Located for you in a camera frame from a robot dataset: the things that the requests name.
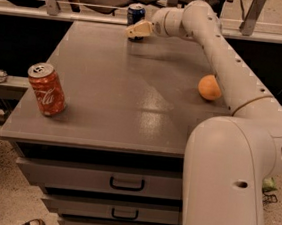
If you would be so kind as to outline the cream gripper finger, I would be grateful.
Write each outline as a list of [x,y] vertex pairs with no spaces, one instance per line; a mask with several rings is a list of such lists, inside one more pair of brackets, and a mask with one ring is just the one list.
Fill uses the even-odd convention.
[[146,21],[145,19],[128,26],[125,30],[127,38],[148,37],[151,35],[152,32],[152,23],[150,21]]

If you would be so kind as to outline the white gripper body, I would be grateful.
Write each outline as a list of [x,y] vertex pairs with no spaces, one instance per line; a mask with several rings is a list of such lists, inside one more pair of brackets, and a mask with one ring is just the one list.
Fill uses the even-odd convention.
[[160,37],[181,37],[184,34],[182,25],[183,9],[163,7],[152,16],[153,31]]

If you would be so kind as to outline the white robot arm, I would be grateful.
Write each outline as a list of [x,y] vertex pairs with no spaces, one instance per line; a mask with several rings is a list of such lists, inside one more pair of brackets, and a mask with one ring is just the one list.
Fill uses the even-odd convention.
[[129,37],[192,38],[204,51],[228,116],[201,122],[185,148],[183,225],[264,225],[262,181],[282,173],[282,107],[223,38],[204,1],[162,8]]

